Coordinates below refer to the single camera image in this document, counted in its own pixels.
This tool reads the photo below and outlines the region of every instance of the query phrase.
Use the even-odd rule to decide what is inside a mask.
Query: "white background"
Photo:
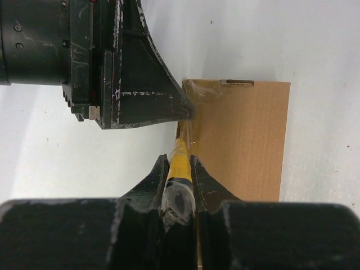
[[[143,1],[154,42],[183,77],[292,82],[281,200],[360,214],[358,0]],[[173,147],[175,123],[100,130],[60,87],[0,89],[0,202],[121,196]]]

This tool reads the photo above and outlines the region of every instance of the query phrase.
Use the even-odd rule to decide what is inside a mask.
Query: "yellow marker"
[[[175,141],[167,180],[171,178],[184,178],[192,183],[189,154],[182,139]]]

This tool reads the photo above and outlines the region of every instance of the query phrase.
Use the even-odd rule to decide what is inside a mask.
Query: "black cylinder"
[[[0,83],[69,81],[68,1],[0,0]]]

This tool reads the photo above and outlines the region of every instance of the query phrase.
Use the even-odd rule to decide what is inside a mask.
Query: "brown cardboard box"
[[[278,201],[290,83],[183,81],[195,104],[177,136],[208,172],[246,201]]]

